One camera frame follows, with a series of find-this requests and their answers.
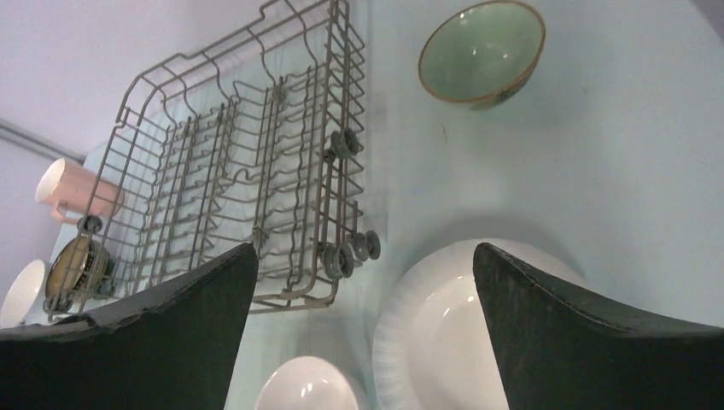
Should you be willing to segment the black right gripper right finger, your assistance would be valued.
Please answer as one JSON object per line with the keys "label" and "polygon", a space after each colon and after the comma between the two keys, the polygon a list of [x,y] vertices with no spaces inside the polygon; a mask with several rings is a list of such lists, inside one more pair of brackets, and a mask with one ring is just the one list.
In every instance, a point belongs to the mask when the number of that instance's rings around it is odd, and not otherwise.
{"label": "black right gripper right finger", "polygon": [[722,408],[722,328],[612,300],[491,243],[472,270],[510,408]]}

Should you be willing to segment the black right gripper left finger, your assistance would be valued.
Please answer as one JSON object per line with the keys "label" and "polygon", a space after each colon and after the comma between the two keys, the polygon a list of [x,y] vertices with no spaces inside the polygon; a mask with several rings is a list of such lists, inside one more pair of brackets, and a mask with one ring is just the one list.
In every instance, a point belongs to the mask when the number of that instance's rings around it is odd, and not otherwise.
{"label": "black right gripper left finger", "polygon": [[117,302],[3,330],[2,408],[223,408],[257,272],[243,243]]}

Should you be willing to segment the small white bowl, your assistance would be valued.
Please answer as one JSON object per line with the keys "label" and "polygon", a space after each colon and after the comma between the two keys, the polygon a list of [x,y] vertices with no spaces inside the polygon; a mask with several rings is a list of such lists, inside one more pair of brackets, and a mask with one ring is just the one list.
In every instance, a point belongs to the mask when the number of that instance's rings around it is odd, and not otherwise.
{"label": "small white bowl", "polygon": [[266,380],[256,409],[369,409],[360,383],[331,362],[299,356],[284,362]]}

